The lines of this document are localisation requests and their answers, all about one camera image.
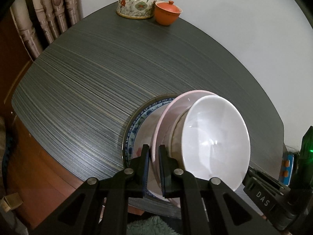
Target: blue and white plate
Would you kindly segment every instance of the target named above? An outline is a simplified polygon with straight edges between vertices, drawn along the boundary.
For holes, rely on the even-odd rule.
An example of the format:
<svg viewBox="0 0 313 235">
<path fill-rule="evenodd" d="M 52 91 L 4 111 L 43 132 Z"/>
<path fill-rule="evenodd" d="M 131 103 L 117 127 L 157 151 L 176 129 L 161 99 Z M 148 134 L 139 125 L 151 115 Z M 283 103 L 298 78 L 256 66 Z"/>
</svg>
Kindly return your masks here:
<svg viewBox="0 0 313 235">
<path fill-rule="evenodd" d="M 143 144 L 150 145 L 155 127 L 161 117 L 162 112 L 166 106 L 175 98 L 165 98 L 156 100 L 153 103 L 147 103 L 146 106 L 141 107 L 137 112 L 137 116 L 128 126 L 126 137 L 124 138 L 123 156 L 124 163 L 129 167 L 130 161 L 141 155 L 141 148 Z M 147 192 L 148 195 L 157 197 L 167 201 L 163 198 L 161 189 L 159 188 L 152 165 L 149 165 Z"/>
</svg>

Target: fluffy fabric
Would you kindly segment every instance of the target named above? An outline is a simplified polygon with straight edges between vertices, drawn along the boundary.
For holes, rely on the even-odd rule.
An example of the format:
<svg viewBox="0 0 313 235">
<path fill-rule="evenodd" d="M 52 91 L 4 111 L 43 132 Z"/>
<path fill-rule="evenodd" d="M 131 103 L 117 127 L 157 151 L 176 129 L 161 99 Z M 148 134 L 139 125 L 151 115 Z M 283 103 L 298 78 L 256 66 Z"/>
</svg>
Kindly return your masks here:
<svg viewBox="0 0 313 235">
<path fill-rule="evenodd" d="M 173 231 L 160 217 L 153 216 L 147 220 L 129 223 L 127 235 L 179 235 Z"/>
</svg>

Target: table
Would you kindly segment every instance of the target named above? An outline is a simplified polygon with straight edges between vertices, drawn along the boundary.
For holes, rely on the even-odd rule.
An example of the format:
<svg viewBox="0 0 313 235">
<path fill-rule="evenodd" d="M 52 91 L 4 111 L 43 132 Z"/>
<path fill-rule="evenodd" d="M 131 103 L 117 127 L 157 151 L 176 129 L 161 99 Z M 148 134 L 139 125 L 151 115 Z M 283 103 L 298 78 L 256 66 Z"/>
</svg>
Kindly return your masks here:
<svg viewBox="0 0 313 235">
<path fill-rule="evenodd" d="M 210 36 L 178 19 L 131 20 L 108 5 L 56 39 L 19 83 L 12 105 L 33 137 L 82 180 L 123 169 L 122 136 L 132 114 L 163 94 L 204 89 L 232 102 L 246 122 L 250 165 L 278 178 L 284 127 L 248 70 Z M 236 191 L 249 202 L 242 191 Z M 130 199 L 178 217 L 169 203 Z"/>
</svg>

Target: bowl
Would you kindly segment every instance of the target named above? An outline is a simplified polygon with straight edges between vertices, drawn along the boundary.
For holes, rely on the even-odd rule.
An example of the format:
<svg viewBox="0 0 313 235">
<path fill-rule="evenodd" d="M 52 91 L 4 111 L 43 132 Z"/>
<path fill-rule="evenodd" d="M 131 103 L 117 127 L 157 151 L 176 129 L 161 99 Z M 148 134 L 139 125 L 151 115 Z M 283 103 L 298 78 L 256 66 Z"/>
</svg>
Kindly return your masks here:
<svg viewBox="0 0 313 235">
<path fill-rule="evenodd" d="M 173 1 L 159 1 L 155 3 L 154 17 L 156 21 L 163 26 L 169 26 L 174 23 L 183 12 L 181 8 L 173 5 Z"/>
<path fill-rule="evenodd" d="M 179 137 L 181 124 L 177 125 L 173 137 Z M 248 130 L 235 106 L 220 96 L 198 99 L 183 122 L 181 155 L 185 170 L 195 177 L 219 177 L 235 191 L 250 160 Z"/>
<path fill-rule="evenodd" d="M 165 147 L 168 149 L 169 134 L 172 131 L 177 118 L 184 114 L 184 112 L 187 111 L 197 100 L 207 95 L 215 94 L 205 90 L 194 90 L 183 93 L 176 97 L 163 111 L 155 127 L 150 144 L 152 168 L 156 177 L 156 181 L 160 188 L 161 181 L 158 152 L 159 146 L 161 144 L 164 144 Z M 173 202 L 171 199 L 169 200 L 176 206 L 179 206 L 179 199 L 175 202 Z"/>
</svg>

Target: stack of dishes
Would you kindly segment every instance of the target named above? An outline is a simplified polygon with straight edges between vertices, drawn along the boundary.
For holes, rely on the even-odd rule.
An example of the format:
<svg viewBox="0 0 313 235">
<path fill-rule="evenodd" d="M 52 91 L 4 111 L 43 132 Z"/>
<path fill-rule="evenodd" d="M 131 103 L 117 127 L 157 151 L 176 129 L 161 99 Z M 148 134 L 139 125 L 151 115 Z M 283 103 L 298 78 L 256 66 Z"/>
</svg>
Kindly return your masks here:
<svg viewBox="0 0 313 235">
<path fill-rule="evenodd" d="M 235 191 L 250 160 L 248 130 L 239 111 L 204 90 L 164 97 L 144 105 L 129 123 L 123 145 L 125 166 L 140 156 L 143 144 L 150 145 L 147 194 L 167 201 L 161 192 L 158 159 L 158 148 L 164 144 L 180 168 L 205 180 L 219 177 Z M 169 201 L 180 207 L 179 199 Z"/>
</svg>

